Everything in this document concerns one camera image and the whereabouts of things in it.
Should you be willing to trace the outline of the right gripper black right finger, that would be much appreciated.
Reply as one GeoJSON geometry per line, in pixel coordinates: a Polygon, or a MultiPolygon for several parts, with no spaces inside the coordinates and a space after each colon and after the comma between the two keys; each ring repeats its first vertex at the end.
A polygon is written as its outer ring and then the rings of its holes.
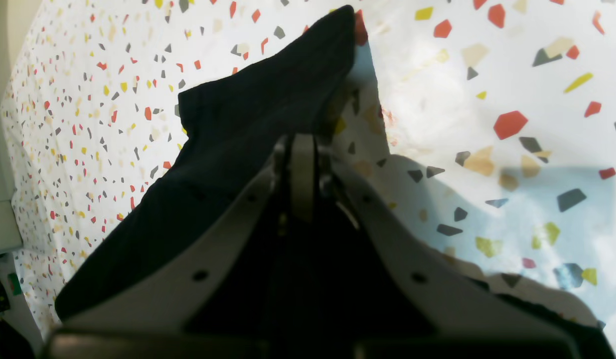
{"type": "Polygon", "coordinates": [[[420,243],[359,175],[315,148],[322,195],[358,225],[378,268],[431,327],[429,334],[355,341],[356,359],[614,359],[602,330],[565,320],[543,305],[493,293],[458,274],[420,243]]]}

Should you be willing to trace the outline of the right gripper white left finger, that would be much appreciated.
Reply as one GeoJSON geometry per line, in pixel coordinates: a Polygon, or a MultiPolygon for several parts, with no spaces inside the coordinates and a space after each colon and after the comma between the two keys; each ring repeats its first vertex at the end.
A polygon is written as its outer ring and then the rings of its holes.
{"type": "Polygon", "coordinates": [[[51,336],[44,359],[267,359],[265,341],[185,332],[228,279],[249,242],[276,242],[294,218],[311,221],[317,146],[283,136],[270,162],[210,229],[144,281],[73,317],[51,336]]]}

